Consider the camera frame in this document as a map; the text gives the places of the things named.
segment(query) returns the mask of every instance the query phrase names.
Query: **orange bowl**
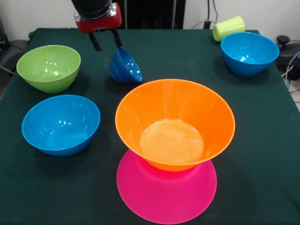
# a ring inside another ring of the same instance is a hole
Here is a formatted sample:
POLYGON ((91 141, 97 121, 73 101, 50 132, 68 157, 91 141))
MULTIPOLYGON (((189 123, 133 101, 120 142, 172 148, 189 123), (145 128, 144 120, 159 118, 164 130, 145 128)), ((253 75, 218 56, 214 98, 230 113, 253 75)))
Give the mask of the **orange bowl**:
POLYGON ((210 160, 230 144, 234 115, 213 90, 163 79, 130 91, 115 117, 121 140, 154 167, 183 171, 210 160))

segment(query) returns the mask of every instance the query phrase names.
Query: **green table cover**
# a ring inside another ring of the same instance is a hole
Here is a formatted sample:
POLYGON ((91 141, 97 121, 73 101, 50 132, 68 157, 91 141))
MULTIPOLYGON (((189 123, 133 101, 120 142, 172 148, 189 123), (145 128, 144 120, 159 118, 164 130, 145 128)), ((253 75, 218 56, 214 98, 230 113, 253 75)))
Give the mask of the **green table cover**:
MULTIPOLYGON (((82 63, 66 91, 96 103, 99 129, 72 157, 51 157, 24 140, 26 112, 53 95, 15 74, 0 104, 0 224, 151 224, 121 200, 116 172, 127 151, 114 125, 120 100, 136 85, 116 83, 109 64, 110 32, 96 34, 96 52, 77 29, 38 29, 29 50, 43 45, 76 49, 82 63)), ((213 159, 217 192, 209 208, 187 224, 300 224, 300 114, 275 65, 253 77, 233 75, 211 30, 120 30, 144 81, 182 78, 212 88, 231 106, 236 133, 213 159)))

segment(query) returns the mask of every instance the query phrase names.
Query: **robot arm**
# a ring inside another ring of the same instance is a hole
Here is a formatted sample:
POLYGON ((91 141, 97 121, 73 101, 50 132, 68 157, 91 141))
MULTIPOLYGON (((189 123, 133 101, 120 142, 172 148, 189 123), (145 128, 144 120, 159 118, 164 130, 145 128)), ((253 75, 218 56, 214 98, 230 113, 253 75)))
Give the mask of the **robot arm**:
POLYGON ((110 0, 71 0, 75 9, 75 22, 78 29, 88 33, 96 49, 101 51, 101 46, 94 36, 96 31, 111 30, 117 48, 122 46, 116 28, 121 26, 121 10, 117 3, 110 0))

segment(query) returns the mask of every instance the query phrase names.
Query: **blue bowl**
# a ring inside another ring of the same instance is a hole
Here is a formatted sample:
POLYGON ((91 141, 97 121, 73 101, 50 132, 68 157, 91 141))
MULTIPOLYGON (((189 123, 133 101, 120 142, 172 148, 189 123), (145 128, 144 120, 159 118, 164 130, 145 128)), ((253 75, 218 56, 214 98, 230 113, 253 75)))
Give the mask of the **blue bowl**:
POLYGON ((253 76, 263 71, 279 55, 279 49, 272 40, 248 32, 226 36, 221 42, 221 49, 228 67, 241 76, 253 76))
POLYGON ((140 83, 142 72, 132 56, 123 48, 119 48, 109 66, 112 77, 119 83, 140 83))
POLYGON ((99 123, 100 111, 92 101, 77 95, 60 95, 28 111, 22 134, 43 153, 71 156, 90 143, 99 123))

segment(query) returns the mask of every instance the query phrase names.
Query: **cable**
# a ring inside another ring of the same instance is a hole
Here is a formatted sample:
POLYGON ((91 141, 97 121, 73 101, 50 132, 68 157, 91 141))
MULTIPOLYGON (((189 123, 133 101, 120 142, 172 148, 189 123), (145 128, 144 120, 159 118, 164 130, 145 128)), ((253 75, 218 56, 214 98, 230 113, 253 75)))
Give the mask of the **cable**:
POLYGON ((12 44, 9 44, 9 45, 12 46, 12 47, 14 47, 14 48, 17 48, 17 49, 21 50, 22 52, 25 52, 24 49, 22 49, 22 48, 20 48, 20 47, 18 47, 18 46, 15 46, 15 45, 12 45, 12 44))
POLYGON ((9 72, 10 74, 14 74, 14 72, 13 72, 13 71, 10 71, 9 69, 6 69, 6 68, 4 68, 4 67, 2 67, 2 66, 0 66, 0 68, 3 69, 3 70, 5 70, 5 71, 7 71, 7 72, 9 72))
POLYGON ((217 16, 216 16, 216 23, 217 23, 217 21, 218 21, 218 12, 217 12, 217 10, 216 10, 215 0, 212 0, 212 3, 213 3, 213 5, 214 5, 214 9, 215 9, 215 12, 216 12, 216 14, 217 14, 217 16))
POLYGON ((288 73, 293 69, 293 67, 294 67, 294 66, 291 66, 291 67, 289 68, 288 73))
POLYGON ((287 89, 290 88, 290 85, 291 85, 291 79, 292 79, 292 75, 293 75, 293 71, 294 71, 294 67, 295 67, 295 64, 297 62, 297 57, 294 59, 294 62, 293 62, 293 65, 292 65, 292 71, 290 73, 290 77, 289 77, 289 82, 287 83, 287 89))
POLYGON ((291 59, 291 61, 288 63, 288 65, 287 65, 287 68, 286 68, 286 74, 285 74, 285 82, 287 82, 287 74, 288 74, 288 72, 289 72, 289 68, 290 68, 290 66, 291 66, 291 63, 294 61, 294 59, 298 56, 299 57, 299 54, 300 54, 300 51, 299 52, 297 52, 293 57, 292 57, 292 59, 291 59))
POLYGON ((192 27, 191 30, 193 30, 196 26, 198 26, 198 25, 200 25, 201 23, 204 23, 204 22, 206 22, 206 21, 209 21, 209 22, 211 22, 211 23, 213 23, 213 24, 216 24, 215 22, 213 22, 213 21, 211 21, 211 20, 203 20, 203 21, 197 23, 194 27, 192 27))
POLYGON ((297 90, 290 91, 290 93, 293 94, 293 93, 295 93, 295 92, 297 92, 297 91, 300 91, 300 88, 297 89, 297 90))
POLYGON ((210 0, 207 0, 207 20, 210 19, 210 0))

